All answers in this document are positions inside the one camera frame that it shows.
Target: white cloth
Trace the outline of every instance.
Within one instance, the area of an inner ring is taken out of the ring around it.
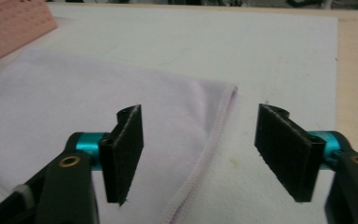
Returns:
[[[57,156],[74,132],[110,132],[118,110],[142,105],[145,148],[122,207],[102,223],[175,223],[213,157],[236,91],[231,84],[27,50],[0,74],[0,186],[10,191]]]

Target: folded towel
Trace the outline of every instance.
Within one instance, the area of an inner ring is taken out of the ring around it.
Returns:
[[[175,223],[213,157],[236,87],[122,64],[27,50],[0,74],[0,186],[23,183],[74,132],[110,132],[142,105],[145,148],[122,207],[94,186],[102,223]]]

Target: beige surface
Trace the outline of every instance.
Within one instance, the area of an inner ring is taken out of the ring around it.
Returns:
[[[358,151],[358,10],[321,10],[259,7],[190,7],[157,5],[103,5],[110,7],[159,7],[243,12],[327,16],[338,18],[337,131],[343,133]]]

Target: black plastic mount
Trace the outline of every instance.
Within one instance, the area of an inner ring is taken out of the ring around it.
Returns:
[[[122,205],[127,198],[144,147],[140,105],[117,113],[118,124],[99,143],[106,198]]]
[[[255,146],[296,202],[310,202],[325,141],[289,119],[289,112],[259,105]]]
[[[286,3],[292,7],[306,7],[310,5],[320,5],[323,0],[286,0]]]
[[[348,150],[338,160],[325,204],[329,224],[358,223],[358,153]]]
[[[122,205],[144,147],[140,105],[117,113],[118,123],[99,143],[108,202]],[[0,203],[0,224],[97,224],[91,157],[76,151],[73,133],[64,151]]]

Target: pink foam block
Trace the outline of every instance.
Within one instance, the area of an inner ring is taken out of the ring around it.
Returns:
[[[0,58],[56,27],[44,0],[0,0]]]

